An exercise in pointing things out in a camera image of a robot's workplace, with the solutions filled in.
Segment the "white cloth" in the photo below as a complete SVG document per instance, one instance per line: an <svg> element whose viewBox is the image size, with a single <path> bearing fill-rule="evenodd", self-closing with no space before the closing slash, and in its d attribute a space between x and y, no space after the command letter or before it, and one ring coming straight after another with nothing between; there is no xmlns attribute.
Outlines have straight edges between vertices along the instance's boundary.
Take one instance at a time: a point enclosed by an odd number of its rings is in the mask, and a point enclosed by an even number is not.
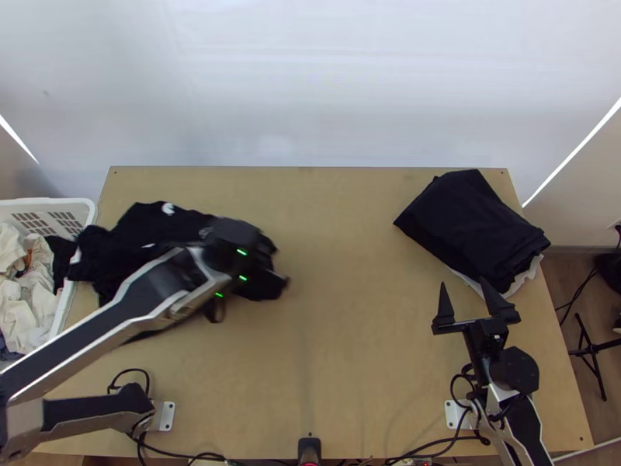
<svg viewBox="0 0 621 466"><path fill-rule="evenodd" d="M527 278L531 280L535 278L535 275L537 274L537 266L539 265L542 259L543 259L543 255L541 254L533 257L533 260L530 261L529 269L526 270L525 272L518 273L515 276L515 278L513 279L513 283L511 283L511 286L509 287L507 292L502 294L502 297L506 299L509 296L513 295L524 284ZM455 273L455 275L457 275L459 278L461 278L466 283L466 285L468 285L470 288L475 290L477 294L481 296L482 299L485 299L485 297L483 296L483 290L481 289L480 284L478 282L472 280L469 276L466 276L463 273L459 273L456 270L451 269L450 267L449 267L449 270Z"/></svg>
<svg viewBox="0 0 621 466"><path fill-rule="evenodd" d="M24 238L12 225L0 224L0 331L9 351L27 354L49 338L59 298L54 295L53 259L43 236Z"/></svg>

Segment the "black cable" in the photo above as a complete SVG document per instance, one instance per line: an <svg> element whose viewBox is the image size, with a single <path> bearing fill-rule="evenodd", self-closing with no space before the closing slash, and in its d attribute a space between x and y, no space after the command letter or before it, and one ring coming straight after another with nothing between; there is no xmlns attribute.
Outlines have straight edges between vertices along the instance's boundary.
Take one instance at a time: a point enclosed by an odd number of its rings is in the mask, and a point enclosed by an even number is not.
<svg viewBox="0 0 621 466"><path fill-rule="evenodd" d="M108 393L108 395L110 395L110 393L112 393L112 390L118 390L120 387L115 385L116 381L119 380L119 377L121 377L124 374L128 374L130 372L140 372L141 374L144 375L144 379L146 381L146 384L144 386L144 393L147 394L147 396L149 396L149 390L151 390L151 378L149 377L149 374L147 371L145 371L144 369L140 369L138 367L132 367L131 369L126 369L126 370L122 370L120 371L110 382L110 385L108 385L108 387L106 388L106 391Z"/></svg>
<svg viewBox="0 0 621 466"><path fill-rule="evenodd" d="M110 395L113 390L118 390L119 388L121 388L120 386L116 385L116 381L118 381L119 378L121 376L123 376L124 374L128 374L128 373L131 373L131 372L140 372L141 374L144 375L144 379L145 379L144 393L148 396L149 395L149 391L151 389L151 377L149 377L149 373L147 371L145 371L144 369L140 369L138 367L132 367L130 369L122 370L116 376L114 376L114 378L112 379L112 381L110 382L110 384L106 388L106 391L107 391L108 395ZM146 432L143 432L138 437L138 439L135 439L134 438L134 430L136 429L136 427L142 421L144 421L144 419L146 419L146 418L143 418L143 419L139 420L131 428L130 432L127 434L127 436L133 442L136 443L136 453L137 453L137 456L138 456L138 460L141 463L141 466L147 466L147 463L145 462L144 456L142 454L142 449L143 448L146 449L146 450L153 451L153 452L158 453L158 454L163 455L163 456L172 457L172 458L181 458L181 459L184 459L184 460L189 460L188 465L192 464L194 461L200 461L200 460L222 461L222 462L227 461L227 458L225 456L223 456L221 454L218 454L218 453L214 453L212 451L204 451L204 452L199 453L199 454L191 455L191 454L172 453L171 451L160 450L159 448L153 447L153 446L149 445L148 443L145 443L144 439L147 436ZM240 461L230 461L230 462L232 464L236 464L238 466L245 466Z"/></svg>
<svg viewBox="0 0 621 466"><path fill-rule="evenodd" d="M498 421L502 421L505 417L507 417L508 412L513 408L513 406L517 405L525 395L521 393L513 398L498 414L490 414L487 418L493 423L497 423Z"/></svg>
<svg viewBox="0 0 621 466"><path fill-rule="evenodd" d="M402 460L405 460L405 459L416 460L416 459L426 459L426 458L434 458L434 457L442 456L442 455L444 455L444 453L446 453L451 448L453 448L453 445L455 445L455 443L458 440L479 440L479 441L483 442L482 439L484 439L487 442L489 442L489 440L485 439L484 437L482 437L480 435L460 437L461 425L463 424L463 420L466 418L466 415L470 411L472 411L472 408L468 408L468 409L464 410L463 414L460 417L460 421L457 423L457 429L456 429L455 435L453 437L448 438L448 439L434 440L433 442L429 442L429 443L427 443L427 444L425 444L425 445L423 445L421 447L415 448L414 450L410 450L406 454L402 454L399 457L387 458L385 460L384 464L386 466L391 466L392 464L398 463L399 461L402 461ZM447 443L447 442L449 443L449 445L446 448L444 448L443 450L438 451L437 453L417 454L417 453L419 453L422 450L426 450L427 448L433 447L435 445L439 445L441 443Z"/></svg>
<svg viewBox="0 0 621 466"><path fill-rule="evenodd" d="M460 408L464 408L464 409L468 409L470 406L468 405L462 405L460 403L460 401L457 399L457 397L455 396L455 392L453 390L453 385L455 385L455 382L457 381L457 379L464 379L466 382L468 382L470 384L470 388L472 388L472 391L476 391L476 388L474 387L474 384L472 383L472 381L464 374L455 374L453 375L453 378L451 379L451 385L450 385L450 391L451 391L451 397L453 398L453 401L455 402L456 405L458 405Z"/></svg>
<svg viewBox="0 0 621 466"><path fill-rule="evenodd" d="M616 243L615 246L615 250L618 250L619 247L621 246L621 224L615 225L615 230L616 232L619 234L619 240ZM578 298L580 297L580 295L582 294L582 291L585 290L585 287L587 286L587 283L589 281L591 281L591 279L596 276L598 274L597 272L597 266L593 267L591 269L591 271L588 273L587 277L585 278L585 281L583 281L580 286L578 286L578 288L576 289L576 291L574 292L574 296L569 300L569 302L563 304L562 306L559 306L557 308L554 308L555 311L559 311L560 309L563 308L567 308L567 310L565 311L565 314L563 314L563 318L560 320L560 324L559 325L563 325L565 323L565 321L567 320L567 316L569 315L569 313L571 312L571 308L574 305L574 303L578 300Z"/></svg>
<svg viewBox="0 0 621 466"><path fill-rule="evenodd" d="M467 376L469 379L474 380L474 379L476 379L476 377L473 374L468 374L468 372L470 372L473 369L474 369L474 366L472 365L472 363L468 363L468 364L466 364L465 366L463 366L461 368L460 373L462 375Z"/></svg>

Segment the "folded black clothing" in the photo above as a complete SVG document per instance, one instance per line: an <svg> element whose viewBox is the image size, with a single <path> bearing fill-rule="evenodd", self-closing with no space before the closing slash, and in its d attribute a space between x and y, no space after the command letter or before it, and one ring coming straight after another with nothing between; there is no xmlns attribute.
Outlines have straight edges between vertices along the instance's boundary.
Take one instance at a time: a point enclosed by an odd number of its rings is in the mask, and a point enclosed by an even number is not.
<svg viewBox="0 0 621 466"><path fill-rule="evenodd" d="M483 276L500 293L550 246L478 170L436 176L394 224L450 268L473 280Z"/></svg>

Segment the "wooden floor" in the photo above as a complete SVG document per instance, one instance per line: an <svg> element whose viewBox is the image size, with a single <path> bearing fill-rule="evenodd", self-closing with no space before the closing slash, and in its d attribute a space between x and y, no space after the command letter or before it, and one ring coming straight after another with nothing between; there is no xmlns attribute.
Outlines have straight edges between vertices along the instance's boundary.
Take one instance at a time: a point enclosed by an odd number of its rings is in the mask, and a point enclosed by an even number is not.
<svg viewBox="0 0 621 466"><path fill-rule="evenodd" d="M593 267L592 256L576 253L549 254L542 263L550 295L555 306L565 304L571 299ZM621 312L621 296L610 290L604 281L596 276L589 282L580 299L572 308L580 313L594 343L603 343L620 335L612 331L612 324ZM577 322L570 316L563 325L563 335L568 349L578 344ZM585 405L588 421L595 443L621 436L621 346L600 353L598 360L604 376L609 400L600 399L597 381L589 369L578 358L572 358L572 366L578 387ZM545 425L544 429L554 426ZM147 460L149 466L180 466L179 460ZM471 464L473 466L501 466L497 457L448 457L441 458L438 464ZM80 457L63 455L31 454L27 459L15 463L17 466L80 466ZM563 466L616 466L621 464L621 442L603 447L559 462ZM134 458L84 459L83 466L140 466Z"/></svg>

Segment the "tabletop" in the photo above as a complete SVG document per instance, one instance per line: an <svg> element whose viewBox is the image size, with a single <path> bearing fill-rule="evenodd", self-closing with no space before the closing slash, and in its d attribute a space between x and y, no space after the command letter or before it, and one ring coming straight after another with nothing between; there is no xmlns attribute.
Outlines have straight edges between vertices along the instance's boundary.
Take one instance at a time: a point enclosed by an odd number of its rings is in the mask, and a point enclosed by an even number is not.
<svg viewBox="0 0 621 466"><path fill-rule="evenodd" d="M224 323L195 315L170 332L117 348L50 398L100 395L122 369L140 367L151 374L152 396L177 404L172 431L149 434L149 443L237 459L294 458L298 438L308 435L320 437L324 456L334 458L396 456L452 436L443 402L469 358L461 335L434 336L430 329L441 282L458 320L487 311L460 278L392 225L433 176L447 171L112 167L99 225L112 228L134 202L157 200L240 218L276 243L276 270L291 277L290 285L278 301L231 298ZM481 172L521 213L507 171ZM510 327L508 344L539 364L535 403L546 447L592 446L541 270L509 300L522 322ZM68 325L96 308L90 286L80 283ZM136 447L107 430L38 451L134 456ZM450 454L496 452L464 441Z"/></svg>

